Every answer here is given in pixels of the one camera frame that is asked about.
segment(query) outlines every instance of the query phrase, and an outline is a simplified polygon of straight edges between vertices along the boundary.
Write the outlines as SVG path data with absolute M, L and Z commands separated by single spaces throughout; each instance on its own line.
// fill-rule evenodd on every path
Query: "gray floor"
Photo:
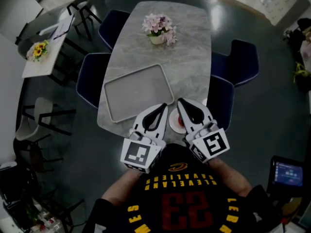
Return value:
M 101 19 L 111 9 L 130 12 L 138 1 L 93 0 Z M 295 63 L 290 49 L 282 41 L 282 31 L 249 11 L 219 0 L 169 1 L 187 3 L 207 11 L 213 51 L 229 54 L 231 41 L 236 38 L 257 46 L 260 73 L 251 83 L 235 91 L 232 122 L 227 131 L 231 150 L 222 158 L 252 185 L 266 187 L 273 155 L 304 160 L 309 129 L 307 98 L 293 84 Z M 69 38 L 88 51 L 107 51 L 97 35 L 97 28 L 95 22 L 92 43 L 87 41 L 82 30 L 84 37 L 78 37 L 71 30 Z M 65 51 L 77 57 L 76 52 L 67 46 Z M 76 94 L 75 83 L 60 87 L 48 77 L 29 79 L 24 104 L 34 104 L 39 96 L 52 99 L 61 108 L 77 109 L 74 117 L 60 117 L 56 121 L 56 124 L 63 124 L 60 127 L 72 127 L 72 136 L 55 133 L 42 144 L 46 147 L 43 152 L 47 159 L 64 157 L 64 161 L 50 164 L 55 172 L 38 174 L 42 189 L 48 191 L 58 185 L 63 191 L 61 197 L 85 199 L 86 214 L 89 215 L 95 199 L 125 172 L 119 161 L 122 138 L 97 125 L 97 110 Z M 79 222 L 84 220 L 82 209 L 77 216 Z

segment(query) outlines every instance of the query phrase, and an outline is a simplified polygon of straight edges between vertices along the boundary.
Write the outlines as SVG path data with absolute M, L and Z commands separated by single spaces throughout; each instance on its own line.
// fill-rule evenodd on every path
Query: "navy blue chair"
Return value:
M 233 40 L 229 56 L 212 52 L 211 74 L 228 80 L 234 87 L 250 82 L 258 73 L 259 61 L 254 44 Z
M 100 25 L 98 34 L 110 50 L 113 50 L 129 16 L 128 12 L 111 10 Z
M 211 76 L 207 107 L 217 120 L 218 127 L 227 130 L 231 122 L 234 99 L 234 86 L 229 81 L 218 76 Z
M 111 53 L 89 53 L 82 63 L 76 91 L 90 105 L 98 109 L 103 81 Z

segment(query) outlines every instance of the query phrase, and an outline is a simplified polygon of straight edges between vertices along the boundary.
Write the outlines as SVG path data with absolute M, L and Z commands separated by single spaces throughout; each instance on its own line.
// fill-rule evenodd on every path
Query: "yellow flowers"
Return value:
M 36 46 L 35 46 L 35 49 L 34 49 L 34 58 L 39 60 L 39 58 L 46 54 L 48 51 L 46 49 L 46 46 L 48 45 L 48 41 L 47 40 L 44 40 L 44 42 L 40 42 L 38 43 Z

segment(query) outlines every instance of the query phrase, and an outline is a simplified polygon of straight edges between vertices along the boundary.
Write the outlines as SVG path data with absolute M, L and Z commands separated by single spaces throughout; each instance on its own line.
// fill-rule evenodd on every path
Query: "monitor screen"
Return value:
M 276 162 L 275 183 L 302 186 L 303 169 L 301 166 L 293 166 Z

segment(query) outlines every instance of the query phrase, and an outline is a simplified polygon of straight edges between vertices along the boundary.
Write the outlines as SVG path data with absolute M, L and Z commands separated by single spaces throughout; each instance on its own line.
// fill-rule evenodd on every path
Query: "cavaliers logo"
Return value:
M 187 167 L 188 167 L 187 163 L 175 163 L 171 165 L 171 168 L 169 169 L 169 171 L 176 172 L 176 171 L 184 170 Z

